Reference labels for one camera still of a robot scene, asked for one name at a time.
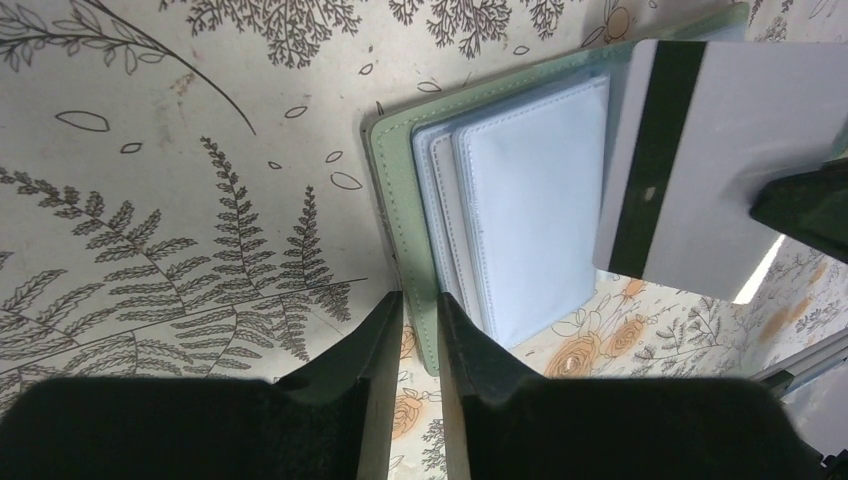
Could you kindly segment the white card with black stripe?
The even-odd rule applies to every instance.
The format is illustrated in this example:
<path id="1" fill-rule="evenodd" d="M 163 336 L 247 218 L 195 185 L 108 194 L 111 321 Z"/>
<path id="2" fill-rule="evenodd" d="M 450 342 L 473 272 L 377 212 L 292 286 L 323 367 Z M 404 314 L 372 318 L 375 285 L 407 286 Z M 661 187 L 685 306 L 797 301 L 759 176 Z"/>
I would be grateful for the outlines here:
<path id="1" fill-rule="evenodd" d="M 610 112 L 596 267 L 745 304 L 783 240 L 759 192 L 846 148 L 847 47 L 642 40 Z"/>

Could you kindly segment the grey-green card holder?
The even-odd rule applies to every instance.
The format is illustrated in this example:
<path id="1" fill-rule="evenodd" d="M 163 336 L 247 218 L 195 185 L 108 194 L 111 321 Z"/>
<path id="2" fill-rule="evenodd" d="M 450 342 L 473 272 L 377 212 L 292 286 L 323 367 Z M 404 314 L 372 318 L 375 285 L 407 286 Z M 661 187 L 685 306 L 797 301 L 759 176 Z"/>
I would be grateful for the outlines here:
<path id="1" fill-rule="evenodd" d="M 365 137 L 427 370 L 436 300 L 547 377 L 720 375 L 729 303 L 593 263 L 634 40 L 566 54 L 388 115 Z"/>

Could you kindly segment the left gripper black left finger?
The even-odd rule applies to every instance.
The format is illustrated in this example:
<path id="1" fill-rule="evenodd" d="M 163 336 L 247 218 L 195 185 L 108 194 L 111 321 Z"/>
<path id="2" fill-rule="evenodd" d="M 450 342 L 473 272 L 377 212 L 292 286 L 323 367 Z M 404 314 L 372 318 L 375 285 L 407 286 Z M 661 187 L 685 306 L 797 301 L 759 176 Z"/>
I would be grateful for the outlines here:
<path id="1" fill-rule="evenodd" d="M 276 381 L 278 479 L 384 479 L 404 296 L 387 293 L 344 339 Z"/>

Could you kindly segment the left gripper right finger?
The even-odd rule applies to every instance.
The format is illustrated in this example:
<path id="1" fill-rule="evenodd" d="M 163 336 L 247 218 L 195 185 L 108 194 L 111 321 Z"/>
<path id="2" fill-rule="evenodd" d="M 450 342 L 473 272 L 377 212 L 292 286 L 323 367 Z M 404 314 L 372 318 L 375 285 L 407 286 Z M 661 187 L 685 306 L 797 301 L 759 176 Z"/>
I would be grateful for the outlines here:
<path id="1" fill-rule="evenodd" d="M 449 293 L 437 296 L 437 328 L 448 477 L 526 477 L 524 428 L 511 401 L 542 376 L 475 326 Z"/>

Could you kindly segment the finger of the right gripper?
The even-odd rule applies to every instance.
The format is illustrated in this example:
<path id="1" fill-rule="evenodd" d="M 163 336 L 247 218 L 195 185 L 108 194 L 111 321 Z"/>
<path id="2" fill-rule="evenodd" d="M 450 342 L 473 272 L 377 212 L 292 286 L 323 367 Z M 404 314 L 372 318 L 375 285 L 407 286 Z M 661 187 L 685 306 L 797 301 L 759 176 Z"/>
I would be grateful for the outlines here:
<path id="1" fill-rule="evenodd" d="M 847 159 L 768 182 L 749 216 L 781 234 L 847 262 Z"/>

